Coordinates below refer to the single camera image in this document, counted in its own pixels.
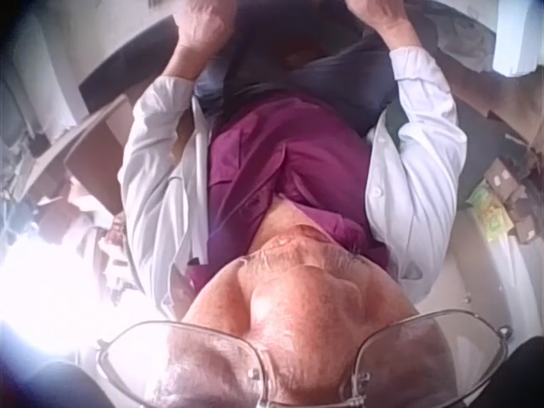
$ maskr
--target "cardboard box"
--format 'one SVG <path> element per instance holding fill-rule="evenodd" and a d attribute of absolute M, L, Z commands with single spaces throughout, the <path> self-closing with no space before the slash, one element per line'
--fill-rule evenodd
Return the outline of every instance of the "cardboard box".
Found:
<path fill-rule="evenodd" d="M 516 180 L 501 159 L 496 159 L 491 165 L 485 173 L 485 180 L 503 203 L 507 202 L 516 191 L 522 189 L 521 183 Z"/>
<path fill-rule="evenodd" d="M 518 237 L 519 243 L 530 243 L 537 237 L 535 220 L 532 216 L 523 218 L 514 224 L 513 232 Z"/>

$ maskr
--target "dark trousers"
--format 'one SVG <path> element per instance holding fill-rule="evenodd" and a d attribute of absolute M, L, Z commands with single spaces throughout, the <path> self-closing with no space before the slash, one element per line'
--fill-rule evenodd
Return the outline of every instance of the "dark trousers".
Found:
<path fill-rule="evenodd" d="M 228 121 L 259 95 L 293 91 L 325 102 L 362 137 L 376 124 L 398 94 L 389 50 L 374 32 L 365 32 L 345 3 L 325 0 L 317 9 L 310 0 L 241 0 L 236 33 L 197 81 L 195 94 L 204 112 Z M 272 55 L 272 44 L 327 36 L 325 19 L 334 16 L 355 34 L 353 45 L 337 54 L 287 71 Z M 411 15 L 424 47 L 437 49 L 430 20 Z"/>

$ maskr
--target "black object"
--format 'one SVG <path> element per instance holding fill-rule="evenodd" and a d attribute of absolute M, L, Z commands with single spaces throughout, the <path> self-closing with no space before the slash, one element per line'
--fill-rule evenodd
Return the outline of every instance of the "black object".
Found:
<path fill-rule="evenodd" d="M 28 150 L 32 157 L 37 159 L 51 148 L 51 142 L 45 133 L 36 133 L 33 138 L 28 139 Z"/>
<path fill-rule="evenodd" d="M 544 406 L 544 337 L 519 347 L 501 365 L 470 408 L 532 408 Z"/>

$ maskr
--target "maroon shirt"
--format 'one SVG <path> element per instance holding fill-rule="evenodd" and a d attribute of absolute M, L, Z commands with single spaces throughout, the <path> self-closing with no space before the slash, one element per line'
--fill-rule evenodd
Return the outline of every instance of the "maroon shirt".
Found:
<path fill-rule="evenodd" d="M 387 267 L 365 209 L 371 147 L 329 107 L 298 95 L 268 98 L 215 132 L 208 157 L 209 265 L 190 269 L 197 291 L 247 254 L 274 195 Z"/>

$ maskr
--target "wall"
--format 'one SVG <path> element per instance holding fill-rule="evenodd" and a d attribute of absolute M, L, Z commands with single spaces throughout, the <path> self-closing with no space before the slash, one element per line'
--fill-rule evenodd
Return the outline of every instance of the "wall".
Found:
<path fill-rule="evenodd" d="M 81 83 L 108 57 L 150 26 L 168 17 L 174 1 L 149 9 L 148 0 L 48 0 Z"/>
<path fill-rule="evenodd" d="M 55 24 L 42 10 L 27 13 L 17 27 L 9 54 L 41 129 L 50 139 L 58 138 L 88 114 Z"/>

